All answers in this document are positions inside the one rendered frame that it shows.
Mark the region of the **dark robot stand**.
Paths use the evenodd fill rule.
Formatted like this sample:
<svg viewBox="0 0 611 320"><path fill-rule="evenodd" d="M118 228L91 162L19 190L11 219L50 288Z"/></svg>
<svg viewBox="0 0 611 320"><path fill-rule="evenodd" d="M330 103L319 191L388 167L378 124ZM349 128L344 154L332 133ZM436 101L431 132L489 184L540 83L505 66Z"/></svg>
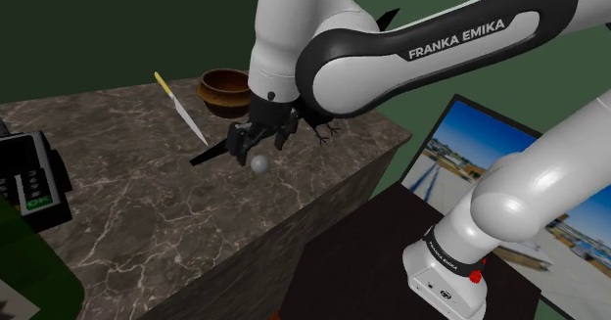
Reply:
<svg viewBox="0 0 611 320"><path fill-rule="evenodd" d="M309 241L281 320L447 320L412 291L406 246L442 214L396 184Z"/></svg>

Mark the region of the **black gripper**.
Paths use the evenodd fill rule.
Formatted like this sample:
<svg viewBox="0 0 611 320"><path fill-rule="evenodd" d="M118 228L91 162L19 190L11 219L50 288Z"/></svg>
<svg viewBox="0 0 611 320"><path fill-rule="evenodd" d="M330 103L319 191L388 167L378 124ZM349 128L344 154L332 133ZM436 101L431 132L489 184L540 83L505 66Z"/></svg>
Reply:
<svg viewBox="0 0 611 320"><path fill-rule="evenodd" d="M294 103L277 103L253 94L249 104L249 122L232 122L225 147L241 166L246 165L249 150L262 136L275 134L274 147L281 151L289 136L297 132L300 116Z"/></svg>

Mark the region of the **yellow handled knife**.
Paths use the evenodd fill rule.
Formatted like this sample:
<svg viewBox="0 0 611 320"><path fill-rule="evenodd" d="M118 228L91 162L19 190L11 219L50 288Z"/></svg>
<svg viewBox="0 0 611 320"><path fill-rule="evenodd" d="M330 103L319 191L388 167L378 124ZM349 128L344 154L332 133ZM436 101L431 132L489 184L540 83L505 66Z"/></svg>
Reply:
<svg viewBox="0 0 611 320"><path fill-rule="evenodd" d="M178 98L174 95L174 93L171 91L169 86L166 84L164 79L161 77L161 75L157 71L154 72L154 78L163 88L166 95L171 99L177 113L181 116L181 118L185 121L185 123L190 127L190 129L196 134L196 136L207 146L209 143L207 139L205 138L203 132L197 126L193 118L186 112L186 110L183 108L183 106L179 102Z"/></svg>

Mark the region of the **brown wooden bowl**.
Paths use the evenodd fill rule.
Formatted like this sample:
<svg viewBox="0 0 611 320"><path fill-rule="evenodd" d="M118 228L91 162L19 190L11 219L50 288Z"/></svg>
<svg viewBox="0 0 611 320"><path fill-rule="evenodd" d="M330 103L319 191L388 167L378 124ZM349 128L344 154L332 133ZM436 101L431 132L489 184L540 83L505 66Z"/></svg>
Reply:
<svg viewBox="0 0 611 320"><path fill-rule="evenodd" d="M249 112L252 91L248 79L244 70L211 69L202 74L196 94L212 114L238 118Z"/></svg>

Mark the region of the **black bird figure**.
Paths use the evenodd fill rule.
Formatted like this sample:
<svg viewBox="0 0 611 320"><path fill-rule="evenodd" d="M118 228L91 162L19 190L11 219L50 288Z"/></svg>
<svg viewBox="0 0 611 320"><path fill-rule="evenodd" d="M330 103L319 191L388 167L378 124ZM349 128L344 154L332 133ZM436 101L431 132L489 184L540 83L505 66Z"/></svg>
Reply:
<svg viewBox="0 0 611 320"><path fill-rule="evenodd" d="M315 137L319 140L319 144L326 142L328 140L328 137L321 136L317 130L317 126L324 125L330 131L331 135L334 135L335 133L337 133L340 130L339 127L333 127L330 125L330 122L334 119L333 116L317 113L315 110L309 108L301 98L299 98L298 100L296 100L293 103L294 103L294 111L299 113L300 120L303 119L306 122L306 124L309 125L313 129ZM226 143L226 138L222 140L221 142L217 143L216 145L214 145L213 147L207 149L206 151L192 158L190 160L190 163L193 166L196 166L207 160L211 160L220 155L228 153L225 147L225 143Z"/></svg>

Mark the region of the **black card payment terminal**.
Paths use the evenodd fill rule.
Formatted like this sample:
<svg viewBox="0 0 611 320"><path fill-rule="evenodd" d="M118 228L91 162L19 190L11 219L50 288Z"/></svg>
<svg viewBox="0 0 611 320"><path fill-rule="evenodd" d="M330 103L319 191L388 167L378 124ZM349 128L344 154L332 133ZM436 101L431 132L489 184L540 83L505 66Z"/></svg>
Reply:
<svg viewBox="0 0 611 320"><path fill-rule="evenodd" d="M15 132L0 119L0 197L36 233L72 220L69 174L40 131Z"/></svg>

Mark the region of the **green rounded container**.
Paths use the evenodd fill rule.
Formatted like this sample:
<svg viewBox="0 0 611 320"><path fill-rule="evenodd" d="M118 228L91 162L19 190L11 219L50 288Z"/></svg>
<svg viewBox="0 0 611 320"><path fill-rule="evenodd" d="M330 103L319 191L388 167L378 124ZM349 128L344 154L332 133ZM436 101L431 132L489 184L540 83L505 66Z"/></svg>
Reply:
<svg viewBox="0 0 611 320"><path fill-rule="evenodd" d="M77 320L81 282L0 196L0 320Z"/></svg>

